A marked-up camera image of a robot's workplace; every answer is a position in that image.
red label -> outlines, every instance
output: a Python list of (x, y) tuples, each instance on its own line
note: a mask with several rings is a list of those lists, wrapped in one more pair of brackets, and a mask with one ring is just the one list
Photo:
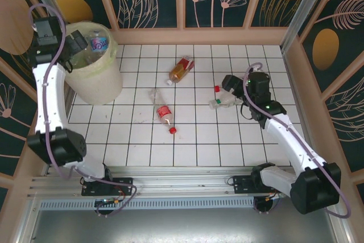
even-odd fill
[(157, 109), (157, 114), (159, 118), (162, 118), (164, 115), (172, 114), (169, 107), (167, 105), (161, 106), (159, 109)]
[[(187, 66), (188, 66), (188, 63), (189, 63), (190, 59), (186, 59), (186, 58), (182, 58), (178, 64), (181, 64), (183, 65), (183, 69), (186, 70), (187, 69)], [(191, 70), (193, 67), (195, 66), (195, 61), (192, 61), (191, 64), (189, 65), (188, 69)]]

bottle label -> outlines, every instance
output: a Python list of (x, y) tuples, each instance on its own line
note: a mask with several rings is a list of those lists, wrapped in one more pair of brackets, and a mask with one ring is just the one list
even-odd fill
[(195, 61), (192, 61), (191, 64), (189, 65), (189, 67), (187, 68), (188, 66), (188, 63), (190, 61), (191, 58), (188, 58), (188, 57), (183, 57), (179, 62), (178, 64), (181, 64), (183, 66), (183, 69), (184, 70), (191, 70), (194, 66), (195, 66)]
[(106, 37), (96, 37), (90, 40), (92, 51), (102, 52), (107, 50), (108, 42)]
[(172, 112), (167, 105), (163, 105), (159, 109), (157, 109), (157, 114), (159, 118), (162, 118), (164, 115), (172, 114)]

bottle with orange liquid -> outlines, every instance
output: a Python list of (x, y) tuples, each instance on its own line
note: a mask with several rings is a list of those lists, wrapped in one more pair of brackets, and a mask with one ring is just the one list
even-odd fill
[(178, 83), (194, 66), (193, 59), (184, 56), (169, 73), (169, 79), (166, 81), (167, 85)]

white tile floor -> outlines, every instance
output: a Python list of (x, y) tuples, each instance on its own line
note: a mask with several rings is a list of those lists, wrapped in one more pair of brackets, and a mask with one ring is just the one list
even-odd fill
[[(166, 86), (168, 72), (184, 55), (194, 57), (194, 70), (177, 85)], [(117, 60), (121, 94), (102, 106), (87, 105), (76, 96), (69, 115), (69, 127), (85, 136), (88, 153), (106, 165), (255, 166), (270, 161), (289, 166), (276, 140), (242, 117), (240, 106), (208, 106), (215, 98), (214, 85), (227, 74), (243, 76), (249, 64), (259, 61), (270, 74), (272, 98), (303, 135), (279, 46), (119, 46)], [(147, 94), (155, 87), (175, 114), (175, 135), (155, 119)], [(250, 117), (248, 108), (243, 113)]]

trash bin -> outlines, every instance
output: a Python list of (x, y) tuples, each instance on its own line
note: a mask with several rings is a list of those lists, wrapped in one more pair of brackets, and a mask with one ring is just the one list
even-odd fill
[(89, 31), (102, 28), (107, 33), (109, 46), (104, 55), (96, 62), (83, 68), (74, 69), (66, 74), (67, 84), (91, 105), (103, 105), (112, 102), (121, 93), (123, 82), (116, 62), (118, 44), (110, 31), (103, 25), (93, 22), (78, 22), (67, 25), (67, 35), (79, 30), (86, 35)]

